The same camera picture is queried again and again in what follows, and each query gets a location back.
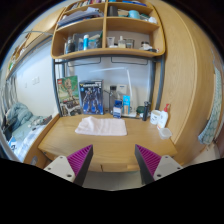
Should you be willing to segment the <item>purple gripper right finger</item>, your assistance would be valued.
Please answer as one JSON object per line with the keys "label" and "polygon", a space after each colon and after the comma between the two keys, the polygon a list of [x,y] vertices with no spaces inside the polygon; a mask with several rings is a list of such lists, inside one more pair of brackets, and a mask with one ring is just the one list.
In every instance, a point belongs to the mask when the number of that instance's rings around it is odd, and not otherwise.
{"label": "purple gripper right finger", "polygon": [[154,173],[159,165],[161,157],[138,144],[135,145],[135,157],[140,167],[142,182],[144,184],[152,183],[154,181]]}

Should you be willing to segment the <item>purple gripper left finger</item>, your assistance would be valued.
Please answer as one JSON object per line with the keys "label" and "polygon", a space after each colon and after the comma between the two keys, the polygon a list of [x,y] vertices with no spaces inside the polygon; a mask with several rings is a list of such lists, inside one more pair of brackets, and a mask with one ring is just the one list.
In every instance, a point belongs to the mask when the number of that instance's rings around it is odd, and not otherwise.
{"label": "purple gripper left finger", "polygon": [[82,186],[92,160],[93,145],[88,145],[67,157],[67,160],[75,174],[74,183]]}

